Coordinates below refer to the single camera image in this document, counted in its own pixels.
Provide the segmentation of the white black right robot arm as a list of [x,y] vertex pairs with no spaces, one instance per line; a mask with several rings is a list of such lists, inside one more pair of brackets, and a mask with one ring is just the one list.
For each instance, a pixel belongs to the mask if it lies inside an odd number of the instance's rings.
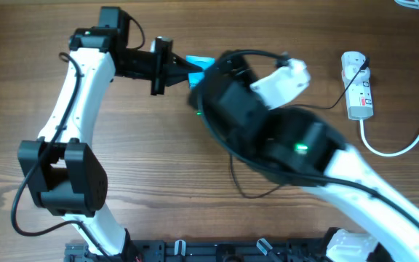
[[419,261],[419,209],[385,182],[334,127],[293,106],[308,86],[306,65],[275,55],[259,79],[247,50],[226,52],[204,70],[188,102],[231,156],[280,186],[298,186],[362,228],[333,229],[328,261]]

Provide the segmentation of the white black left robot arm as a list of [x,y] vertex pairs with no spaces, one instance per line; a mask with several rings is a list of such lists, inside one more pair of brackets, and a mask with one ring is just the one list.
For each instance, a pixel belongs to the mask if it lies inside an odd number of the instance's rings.
[[24,140],[17,158],[37,207],[71,224],[94,261],[138,261],[140,251],[117,223],[105,199],[108,178],[92,151],[92,137],[105,91],[117,76],[148,80],[151,94],[188,79],[201,68],[172,51],[173,41],[157,37],[150,51],[128,45],[132,16],[102,7],[99,21],[79,28],[61,54],[68,72],[54,110],[37,139]]

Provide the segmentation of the white power strip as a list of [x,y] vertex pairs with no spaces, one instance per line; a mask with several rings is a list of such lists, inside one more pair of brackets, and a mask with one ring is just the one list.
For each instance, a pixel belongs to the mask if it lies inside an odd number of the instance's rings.
[[370,59],[357,51],[341,56],[341,76],[346,89],[346,109],[350,120],[365,120],[373,116],[370,89]]

